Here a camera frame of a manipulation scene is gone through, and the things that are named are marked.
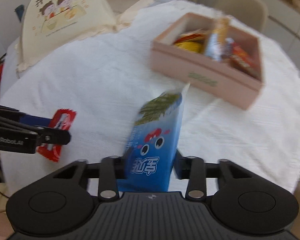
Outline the blue seaweed snack bag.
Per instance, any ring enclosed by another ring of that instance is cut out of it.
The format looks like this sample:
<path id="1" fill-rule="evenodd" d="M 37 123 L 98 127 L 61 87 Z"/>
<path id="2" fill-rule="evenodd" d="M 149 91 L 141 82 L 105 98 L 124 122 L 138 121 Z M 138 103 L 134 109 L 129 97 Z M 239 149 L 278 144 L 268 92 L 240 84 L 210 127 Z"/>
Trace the blue seaweed snack bag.
<path id="1" fill-rule="evenodd" d="M 130 137 L 121 192 L 166 192 L 177 151 L 184 100 L 190 85 L 163 92 L 138 112 Z"/>

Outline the red wafer snack pack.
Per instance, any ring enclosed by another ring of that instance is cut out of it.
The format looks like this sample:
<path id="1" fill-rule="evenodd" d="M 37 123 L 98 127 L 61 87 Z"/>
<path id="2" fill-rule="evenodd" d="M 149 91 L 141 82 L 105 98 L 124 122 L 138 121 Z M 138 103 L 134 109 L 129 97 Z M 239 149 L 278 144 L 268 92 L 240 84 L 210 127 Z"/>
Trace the red wafer snack pack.
<path id="1" fill-rule="evenodd" d="M 58 162 L 63 145 L 71 140 L 69 129 L 76 117 L 76 112 L 71 109 L 58 109 L 51 119 L 44 142 L 37 148 L 37 152 L 53 162 Z"/>

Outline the yellow chips bag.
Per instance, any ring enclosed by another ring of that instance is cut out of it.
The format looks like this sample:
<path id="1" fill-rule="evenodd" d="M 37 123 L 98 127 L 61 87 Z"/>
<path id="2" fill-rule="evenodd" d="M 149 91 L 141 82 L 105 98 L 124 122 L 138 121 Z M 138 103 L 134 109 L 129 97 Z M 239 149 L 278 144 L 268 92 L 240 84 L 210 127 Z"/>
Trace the yellow chips bag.
<path id="1" fill-rule="evenodd" d="M 180 34 L 173 42 L 173 45 L 177 48 L 200 54 L 203 51 L 205 40 L 209 34 L 210 31 L 207 29 L 188 31 Z"/>

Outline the square biscuit clear pack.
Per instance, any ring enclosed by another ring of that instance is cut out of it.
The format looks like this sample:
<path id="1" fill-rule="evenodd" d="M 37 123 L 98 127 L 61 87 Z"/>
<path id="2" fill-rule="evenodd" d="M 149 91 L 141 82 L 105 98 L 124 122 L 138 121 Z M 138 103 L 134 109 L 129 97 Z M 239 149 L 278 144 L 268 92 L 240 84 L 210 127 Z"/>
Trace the square biscuit clear pack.
<path id="1" fill-rule="evenodd" d="M 230 18 L 221 16 L 213 21 L 209 36 L 205 41 L 203 55 L 221 61 L 229 31 Z"/>

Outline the rice cracker red-trim pack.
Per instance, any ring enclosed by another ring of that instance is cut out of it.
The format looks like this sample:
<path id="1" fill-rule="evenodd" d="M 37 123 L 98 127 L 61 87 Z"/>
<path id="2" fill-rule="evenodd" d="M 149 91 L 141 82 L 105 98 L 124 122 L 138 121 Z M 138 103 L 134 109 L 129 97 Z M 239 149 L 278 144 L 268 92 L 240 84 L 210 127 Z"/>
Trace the rice cracker red-trim pack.
<path id="1" fill-rule="evenodd" d="M 229 59 L 232 66 L 237 70 L 240 70 L 255 79 L 260 79 L 260 72 L 257 70 L 255 61 L 230 37 L 225 39 L 222 57 L 224 59 Z"/>

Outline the white knitted tablecloth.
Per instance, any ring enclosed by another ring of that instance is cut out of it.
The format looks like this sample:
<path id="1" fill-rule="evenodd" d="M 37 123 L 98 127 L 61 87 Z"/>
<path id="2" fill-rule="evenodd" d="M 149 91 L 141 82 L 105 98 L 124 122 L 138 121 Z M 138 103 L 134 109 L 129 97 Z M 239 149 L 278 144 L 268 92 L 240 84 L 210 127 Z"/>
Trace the white knitted tablecloth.
<path id="1" fill-rule="evenodd" d="M 172 1 L 139 11 L 118 33 L 68 43 L 30 67 L 0 104 L 50 118 L 59 108 L 77 115 L 59 162 L 39 154 L 1 152 L 10 193 L 78 159 L 91 163 L 121 155 L 141 106 L 182 87 L 151 71 L 152 40 L 187 12 L 211 8 Z M 215 163 L 229 159 L 293 192 L 300 180 L 300 72 L 282 48 L 258 36 L 265 84 L 243 111 L 191 87 L 185 98 L 179 150 Z"/>

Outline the pink open gift box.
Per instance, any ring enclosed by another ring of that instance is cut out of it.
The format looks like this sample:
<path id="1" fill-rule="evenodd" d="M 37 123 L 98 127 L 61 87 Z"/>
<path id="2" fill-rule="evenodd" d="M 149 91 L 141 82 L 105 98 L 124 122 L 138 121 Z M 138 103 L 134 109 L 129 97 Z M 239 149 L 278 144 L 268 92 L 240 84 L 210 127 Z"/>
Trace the pink open gift box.
<path id="1" fill-rule="evenodd" d="M 212 25 L 211 18 L 194 13 L 186 13 L 179 18 L 152 41 L 151 69 L 190 83 L 246 110 L 256 101 L 263 87 L 262 54 L 256 36 L 233 26 L 227 33 L 251 57 L 259 73 L 258 79 L 237 69 L 229 59 L 218 62 L 173 45 L 180 34 L 201 28 L 210 29 Z"/>

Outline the beige chair right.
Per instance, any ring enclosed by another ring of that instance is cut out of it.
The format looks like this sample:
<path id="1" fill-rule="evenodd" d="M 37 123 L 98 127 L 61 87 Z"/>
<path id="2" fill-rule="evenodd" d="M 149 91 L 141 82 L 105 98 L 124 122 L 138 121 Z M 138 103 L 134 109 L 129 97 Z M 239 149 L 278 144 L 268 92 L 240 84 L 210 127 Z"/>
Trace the beige chair right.
<path id="1" fill-rule="evenodd" d="M 214 8 L 261 33 L 269 16 L 268 7 L 261 0 L 216 0 Z"/>

